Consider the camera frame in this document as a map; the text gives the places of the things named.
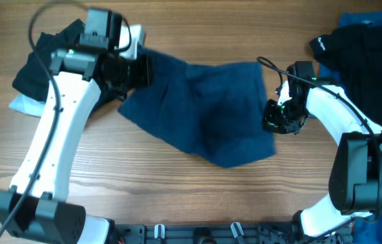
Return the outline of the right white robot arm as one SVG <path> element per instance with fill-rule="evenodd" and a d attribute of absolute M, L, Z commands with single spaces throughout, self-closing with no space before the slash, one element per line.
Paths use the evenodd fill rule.
<path fill-rule="evenodd" d="M 382 126 L 361 112 L 334 79 L 315 77 L 312 63 L 295 62 L 283 71 L 264 57 L 257 60 L 280 77 L 278 99 L 266 103 L 264 130 L 297 134 L 313 117 L 338 146 L 328 194 L 294 215 L 288 240 L 312 243 L 357 221 L 375 223 L 382 214 Z"/>

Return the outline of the dark blue denim shorts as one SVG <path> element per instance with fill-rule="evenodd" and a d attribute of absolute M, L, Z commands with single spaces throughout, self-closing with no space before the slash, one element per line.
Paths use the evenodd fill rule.
<path fill-rule="evenodd" d="M 137 89 L 119 113 L 139 128 L 191 155 L 236 167 L 273 156 L 263 129 L 267 97 L 258 62 L 189 64 L 152 49 L 154 81 Z"/>

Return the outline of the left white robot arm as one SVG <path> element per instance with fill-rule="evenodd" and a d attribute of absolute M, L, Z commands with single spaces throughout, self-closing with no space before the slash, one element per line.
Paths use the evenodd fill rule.
<path fill-rule="evenodd" d="M 100 95 L 126 99 L 153 81 L 141 25 L 91 8 L 76 43 L 57 48 L 43 69 L 47 100 L 31 146 L 7 190 L 0 190 L 0 236 L 42 243 L 123 243 L 114 221 L 67 202 L 73 159 Z"/>

